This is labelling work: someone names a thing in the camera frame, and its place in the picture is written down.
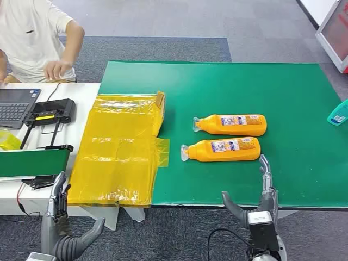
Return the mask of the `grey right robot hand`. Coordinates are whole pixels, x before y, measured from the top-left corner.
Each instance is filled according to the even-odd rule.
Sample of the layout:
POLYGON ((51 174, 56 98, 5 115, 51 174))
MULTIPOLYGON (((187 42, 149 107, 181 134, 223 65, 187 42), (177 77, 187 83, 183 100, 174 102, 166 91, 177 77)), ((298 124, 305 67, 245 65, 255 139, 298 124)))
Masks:
POLYGON ((270 165, 263 154, 260 156, 259 161, 260 163, 260 170, 262 173, 263 190, 260 200, 256 209, 242 209, 241 207, 233 202, 228 192, 222 191, 222 199, 223 204, 233 215, 236 217, 242 227, 246 229, 249 229, 248 214, 253 212, 268 211, 274 223, 277 222, 279 200, 277 191, 273 186, 270 165))

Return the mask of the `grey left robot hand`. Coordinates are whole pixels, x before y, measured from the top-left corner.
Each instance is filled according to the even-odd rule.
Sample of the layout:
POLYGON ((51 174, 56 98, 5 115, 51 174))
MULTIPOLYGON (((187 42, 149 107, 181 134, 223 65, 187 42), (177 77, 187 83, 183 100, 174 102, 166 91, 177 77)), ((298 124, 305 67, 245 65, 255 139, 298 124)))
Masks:
POLYGON ((106 222, 104 217, 99 218, 84 235, 73 237, 67 211, 67 196, 71 185, 64 186, 66 179, 64 171, 56 177, 41 226, 42 253, 54 256, 57 260, 79 258, 102 234, 106 222))

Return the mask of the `person's left hand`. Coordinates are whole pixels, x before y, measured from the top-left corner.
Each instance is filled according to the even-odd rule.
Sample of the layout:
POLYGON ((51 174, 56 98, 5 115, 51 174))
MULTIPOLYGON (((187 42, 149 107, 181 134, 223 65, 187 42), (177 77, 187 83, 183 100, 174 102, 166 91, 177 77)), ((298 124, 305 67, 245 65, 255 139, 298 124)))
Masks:
POLYGON ((44 68, 47 80, 62 79, 66 70, 72 68, 72 63, 64 60, 54 60, 48 62, 44 68))

